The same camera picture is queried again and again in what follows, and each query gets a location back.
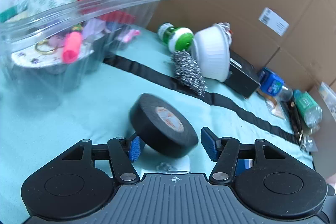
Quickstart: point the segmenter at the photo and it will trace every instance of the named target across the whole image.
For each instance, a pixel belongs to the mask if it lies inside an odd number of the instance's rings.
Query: silver screw
[[[229,175],[227,173],[223,173],[223,172],[217,172],[217,173],[214,173],[212,175],[212,177],[215,179],[215,180],[227,180],[229,178]]]
[[[120,176],[120,179],[122,179],[123,181],[132,181],[132,180],[135,180],[136,178],[137,178],[137,175],[133,173],[123,173]]]

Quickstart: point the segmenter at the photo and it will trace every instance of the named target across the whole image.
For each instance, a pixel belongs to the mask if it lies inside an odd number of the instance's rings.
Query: black box
[[[254,67],[244,58],[230,50],[230,71],[224,82],[236,92],[249,98],[260,87]]]

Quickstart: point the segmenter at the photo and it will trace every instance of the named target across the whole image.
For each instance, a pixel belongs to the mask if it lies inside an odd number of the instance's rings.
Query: white label
[[[261,16],[259,17],[259,20],[268,27],[270,27],[280,36],[284,35],[289,26],[289,24],[286,21],[284,21],[275,12],[273,12],[271,9],[267,7],[262,12]]]
[[[170,27],[173,27],[173,24],[165,23],[165,24],[162,24],[161,27],[159,28],[159,30],[157,31],[157,35],[159,36],[159,38],[162,41],[163,41],[163,35],[164,35],[165,31]]]
[[[163,122],[172,130],[180,133],[184,131],[184,127],[181,121],[167,108],[157,106],[155,108],[155,112],[160,117],[160,119],[163,120]]]
[[[236,66],[242,68],[241,64],[239,64],[237,61],[233,60],[232,58],[230,58],[230,62],[234,63]]]

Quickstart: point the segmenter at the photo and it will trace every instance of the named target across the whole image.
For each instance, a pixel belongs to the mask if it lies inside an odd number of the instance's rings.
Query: barcode
[[[260,20],[262,23],[265,23],[266,25],[269,22],[269,17],[268,16],[263,16],[263,18]]]

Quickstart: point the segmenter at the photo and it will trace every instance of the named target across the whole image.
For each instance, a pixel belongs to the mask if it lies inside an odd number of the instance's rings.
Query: gray ribbed plate
[[[37,217],[25,224],[60,224]],[[100,211],[64,224],[261,224],[280,223],[246,209],[227,186],[211,185],[202,174],[147,174],[123,185]],[[318,217],[291,224],[322,224]]]

